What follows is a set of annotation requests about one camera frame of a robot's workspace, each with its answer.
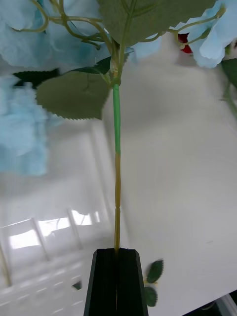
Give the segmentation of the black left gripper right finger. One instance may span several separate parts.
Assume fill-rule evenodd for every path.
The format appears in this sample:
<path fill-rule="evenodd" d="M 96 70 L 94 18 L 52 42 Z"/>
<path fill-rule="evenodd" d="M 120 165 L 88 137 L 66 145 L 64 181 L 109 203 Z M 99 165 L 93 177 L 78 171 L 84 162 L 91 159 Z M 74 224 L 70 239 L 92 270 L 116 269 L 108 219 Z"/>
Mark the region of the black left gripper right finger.
<path fill-rule="evenodd" d="M 117 293 L 119 316 L 148 315 L 140 256 L 135 249 L 118 252 Z"/>

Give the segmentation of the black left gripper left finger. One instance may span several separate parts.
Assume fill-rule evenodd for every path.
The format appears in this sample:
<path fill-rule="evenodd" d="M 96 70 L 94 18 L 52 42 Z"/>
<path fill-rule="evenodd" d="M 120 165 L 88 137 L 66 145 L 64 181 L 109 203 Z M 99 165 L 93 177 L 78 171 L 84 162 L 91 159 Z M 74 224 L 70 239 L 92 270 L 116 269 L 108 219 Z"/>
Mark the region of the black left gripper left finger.
<path fill-rule="evenodd" d="M 115 250 L 97 249 L 93 254 L 84 307 L 85 316 L 115 316 Z"/>

